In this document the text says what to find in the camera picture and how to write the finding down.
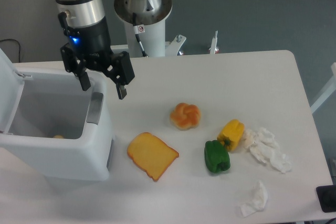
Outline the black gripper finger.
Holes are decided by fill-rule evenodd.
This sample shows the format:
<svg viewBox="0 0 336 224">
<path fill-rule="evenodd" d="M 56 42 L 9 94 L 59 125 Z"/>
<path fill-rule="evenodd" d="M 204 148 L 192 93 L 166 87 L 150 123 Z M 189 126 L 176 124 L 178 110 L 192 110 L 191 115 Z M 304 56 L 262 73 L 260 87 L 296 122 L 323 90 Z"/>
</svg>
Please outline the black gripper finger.
<svg viewBox="0 0 336 224">
<path fill-rule="evenodd" d="M 125 86 L 129 85 L 135 77 L 129 53 L 122 51 L 114 54 L 110 51 L 103 73 L 116 84 L 118 98 L 123 100 L 127 95 Z"/>
<path fill-rule="evenodd" d="M 91 87 L 91 83 L 86 73 L 86 65 L 83 61 L 77 61 L 74 51 L 70 48 L 70 43 L 66 43 L 60 49 L 64 68 L 67 72 L 72 72 L 78 78 L 83 91 Z"/>
</svg>

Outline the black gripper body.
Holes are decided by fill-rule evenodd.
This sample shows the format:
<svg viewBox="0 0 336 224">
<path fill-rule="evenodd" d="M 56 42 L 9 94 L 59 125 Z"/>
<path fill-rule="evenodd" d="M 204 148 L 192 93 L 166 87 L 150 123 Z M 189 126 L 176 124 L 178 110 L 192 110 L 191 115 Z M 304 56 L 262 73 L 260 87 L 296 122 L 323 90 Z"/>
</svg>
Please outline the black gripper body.
<svg viewBox="0 0 336 224">
<path fill-rule="evenodd" d="M 112 51 L 106 18 L 81 28 L 71 27 L 66 18 L 66 12 L 58 14 L 64 35 L 68 38 L 77 61 L 83 61 L 87 69 L 103 73 L 103 68 L 107 65 L 108 53 Z"/>
</svg>

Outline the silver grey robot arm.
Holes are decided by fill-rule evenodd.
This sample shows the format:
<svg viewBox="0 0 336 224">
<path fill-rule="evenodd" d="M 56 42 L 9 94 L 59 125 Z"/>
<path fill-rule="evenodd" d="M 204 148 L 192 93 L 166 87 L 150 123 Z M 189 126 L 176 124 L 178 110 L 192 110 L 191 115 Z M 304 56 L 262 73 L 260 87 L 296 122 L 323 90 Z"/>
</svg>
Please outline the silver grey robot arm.
<svg viewBox="0 0 336 224">
<path fill-rule="evenodd" d="M 68 42 L 61 47 L 65 70 L 73 73 L 83 90 L 90 88 L 88 70 L 111 79 L 118 96 L 135 74 L 131 59 L 165 55 L 165 22 L 172 0 L 114 0 L 114 11 L 123 22 L 128 50 L 115 53 L 102 0 L 55 0 L 58 19 Z"/>
</svg>

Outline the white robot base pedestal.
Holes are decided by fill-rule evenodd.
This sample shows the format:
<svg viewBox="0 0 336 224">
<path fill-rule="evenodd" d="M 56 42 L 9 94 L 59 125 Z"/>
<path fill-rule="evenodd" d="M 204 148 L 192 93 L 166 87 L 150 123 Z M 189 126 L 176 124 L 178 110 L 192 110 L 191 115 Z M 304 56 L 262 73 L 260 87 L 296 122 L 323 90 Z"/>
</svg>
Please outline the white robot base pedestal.
<svg viewBox="0 0 336 224">
<path fill-rule="evenodd" d="M 111 46 L 115 53 L 127 51 L 131 58 L 141 58 L 143 56 L 141 49 L 144 49 L 148 57 L 181 56 L 184 54 L 181 47 L 186 42 L 186 37 L 177 35 L 172 41 L 166 41 L 165 21 L 153 25 L 136 26 L 136 28 L 144 30 L 144 32 L 138 34 L 134 32 L 132 24 L 124 23 L 124 28 L 127 43 Z"/>
</svg>

